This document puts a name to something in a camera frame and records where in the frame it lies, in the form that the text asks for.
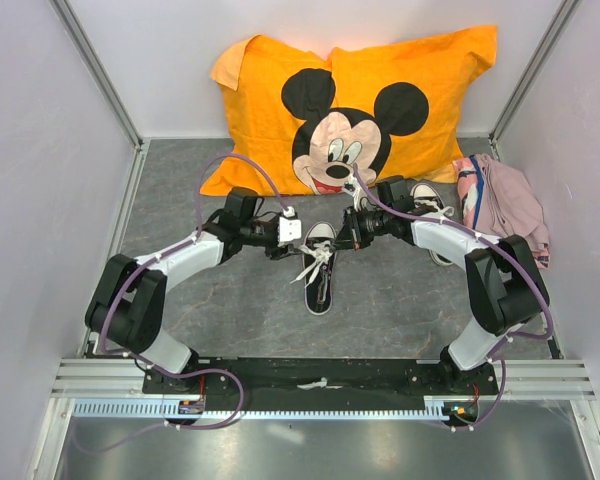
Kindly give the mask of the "black canvas sneaker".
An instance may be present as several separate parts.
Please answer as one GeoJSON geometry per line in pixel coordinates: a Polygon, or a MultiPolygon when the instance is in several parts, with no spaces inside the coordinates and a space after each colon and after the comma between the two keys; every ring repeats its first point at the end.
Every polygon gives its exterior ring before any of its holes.
{"type": "MultiPolygon", "coordinates": [[[[305,235],[302,245],[311,246],[314,243],[321,242],[324,240],[331,240],[333,242],[336,239],[336,232],[333,226],[328,222],[318,222],[314,224],[305,235]]],[[[335,256],[332,257],[326,267],[323,267],[316,279],[309,284],[306,280],[301,279],[304,283],[304,298],[305,305],[309,312],[313,315],[324,315],[332,306],[333,294],[333,272],[336,262],[336,251],[335,256]]],[[[313,259],[307,255],[302,254],[302,270],[307,267],[313,259]]]]}

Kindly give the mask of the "white shoelace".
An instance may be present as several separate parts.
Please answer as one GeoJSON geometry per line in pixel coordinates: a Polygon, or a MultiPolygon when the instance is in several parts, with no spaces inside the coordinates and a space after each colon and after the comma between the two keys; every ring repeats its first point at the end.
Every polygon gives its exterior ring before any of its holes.
{"type": "Polygon", "coordinates": [[[292,283],[304,279],[311,284],[322,268],[326,267],[330,259],[335,256],[335,247],[331,240],[317,242],[311,246],[301,245],[298,250],[303,255],[311,257],[313,261],[292,280],[292,283]]]}

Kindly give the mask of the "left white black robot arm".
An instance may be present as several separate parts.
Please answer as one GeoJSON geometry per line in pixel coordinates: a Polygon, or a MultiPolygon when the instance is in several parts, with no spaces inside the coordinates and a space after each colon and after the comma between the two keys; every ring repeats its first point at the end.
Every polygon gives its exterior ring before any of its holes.
{"type": "Polygon", "coordinates": [[[85,314],[87,328],[98,334],[97,351],[127,354],[164,370],[165,382],[178,393],[195,389],[197,354],[163,328],[167,293],[227,262],[245,246],[260,247],[273,260],[290,255],[302,233],[298,214],[284,206],[260,217],[256,209],[262,200],[252,190],[235,187],[224,206],[185,239],[136,258],[111,257],[85,314]]]}

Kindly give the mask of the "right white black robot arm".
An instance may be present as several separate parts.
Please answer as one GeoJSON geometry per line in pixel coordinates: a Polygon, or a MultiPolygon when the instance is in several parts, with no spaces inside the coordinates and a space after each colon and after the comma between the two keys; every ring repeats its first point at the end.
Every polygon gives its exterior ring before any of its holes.
{"type": "Polygon", "coordinates": [[[434,195],[414,198],[400,176],[371,192],[352,174],[344,191],[354,204],[344,212],[336,249],[360,250],[392,235],[465,272],[472,318],[440,354],[437,377],[445,391],[463,392],[474,381],[473,369],[505,343],[525,336],[524,324],[538,315],[551,317],[546,286],[523,237],[498,238],[457,223],[434,195]]]}

